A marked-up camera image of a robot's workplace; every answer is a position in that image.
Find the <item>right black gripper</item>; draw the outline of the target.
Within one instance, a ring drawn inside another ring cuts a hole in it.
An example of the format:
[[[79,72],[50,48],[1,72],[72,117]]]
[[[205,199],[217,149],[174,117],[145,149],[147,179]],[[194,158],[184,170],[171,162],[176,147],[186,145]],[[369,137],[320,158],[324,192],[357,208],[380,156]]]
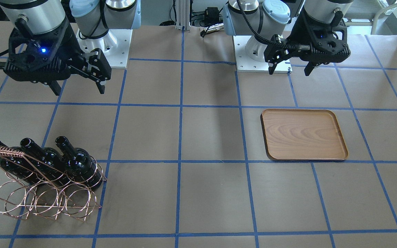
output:
[[[9,36],[9,57],[3,71],[16,81],[47,83],[55,96],[62,92],[57,81],[74,74],[93,80],[104,94],[112,73],[100,49],[82,51],[67,18],[49,32],[33,34],[27,19],[20,16]]]

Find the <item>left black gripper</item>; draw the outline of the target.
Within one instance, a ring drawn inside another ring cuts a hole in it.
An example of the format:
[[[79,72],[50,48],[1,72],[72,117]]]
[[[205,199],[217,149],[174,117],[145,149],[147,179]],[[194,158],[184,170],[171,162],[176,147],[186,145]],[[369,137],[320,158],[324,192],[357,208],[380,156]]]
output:
[[[305,76],[320,64],[341,63],[351,55],[347,43],[347,28],[341,10],[332,10],[330,22],[320,22],[302,10],[291,34],[286,39],[277,35],[272,38],[277,44],[269,44],[264,51],[264,59],[269,63],[269,75],[273,75],[277,64],[289,58],[307,61]]]

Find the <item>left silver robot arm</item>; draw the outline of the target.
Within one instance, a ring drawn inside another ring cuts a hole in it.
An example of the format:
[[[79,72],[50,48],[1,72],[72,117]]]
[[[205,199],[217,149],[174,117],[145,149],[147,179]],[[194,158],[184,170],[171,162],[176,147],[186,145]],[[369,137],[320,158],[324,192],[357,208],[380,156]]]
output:
[[[248,55],[268,63],[274,74],[289,58],[306,61],[306,76],[322,64],[341,63],[351,55],[344,14],[351,0],[307,0],[287,38],[282,33],[291,19],[289,6],[280,0],[229,0],[223,7],[225,33],[249,36]]]

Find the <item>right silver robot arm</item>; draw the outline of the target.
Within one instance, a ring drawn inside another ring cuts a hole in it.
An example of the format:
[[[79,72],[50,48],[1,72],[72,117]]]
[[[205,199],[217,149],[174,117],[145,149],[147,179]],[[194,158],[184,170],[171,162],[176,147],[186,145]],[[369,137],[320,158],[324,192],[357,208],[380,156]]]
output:
[[[3,72],[15,81],[42,83],[55,95],[58,81],[80,75],[100,94],[112,68],[125,68],[131,35],[141,26],[139,0],[71,0],[74,32],[60,0],[0,0],[14,24]]]

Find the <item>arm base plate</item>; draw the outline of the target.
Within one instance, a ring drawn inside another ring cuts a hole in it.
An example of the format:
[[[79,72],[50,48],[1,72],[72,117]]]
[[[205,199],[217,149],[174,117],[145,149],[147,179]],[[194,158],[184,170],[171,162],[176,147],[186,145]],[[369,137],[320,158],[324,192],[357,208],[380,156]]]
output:
[[[82,39],[80,30],[76,37],[80,48],[84,52],[90,52],[95,48],[100,48],[112,69],[126,69],[131,45],[133,30],[113,29],[102,38]]]
[[[269,73],[269,64],[264,59],[266,44],[254,36],[233,36],[236,67],[238,72]]]

